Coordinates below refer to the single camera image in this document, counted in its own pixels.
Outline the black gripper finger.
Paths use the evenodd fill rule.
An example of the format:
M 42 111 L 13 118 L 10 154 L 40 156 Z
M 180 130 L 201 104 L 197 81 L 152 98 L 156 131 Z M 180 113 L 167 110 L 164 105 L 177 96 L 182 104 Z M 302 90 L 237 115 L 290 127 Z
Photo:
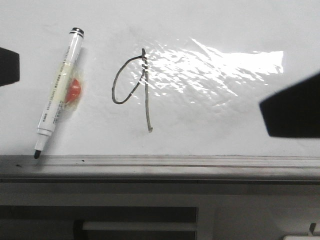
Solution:
M 20 55 L 17 52 L 0 48 L 0 86 L 20 81 Z
M 320 137 L 320 74 L 259 103 L 267 133 L 279 138 Z

